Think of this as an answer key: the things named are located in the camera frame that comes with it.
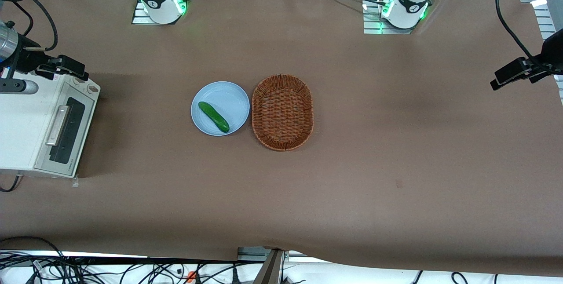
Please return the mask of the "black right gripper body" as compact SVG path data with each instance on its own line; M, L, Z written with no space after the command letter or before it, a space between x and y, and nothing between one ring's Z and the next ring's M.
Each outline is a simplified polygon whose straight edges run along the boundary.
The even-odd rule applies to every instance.
M56 59L39 51L26 51L18 48L15 52L15 70L23 74L36 74L44 78L54 78L62 72L55 66Z

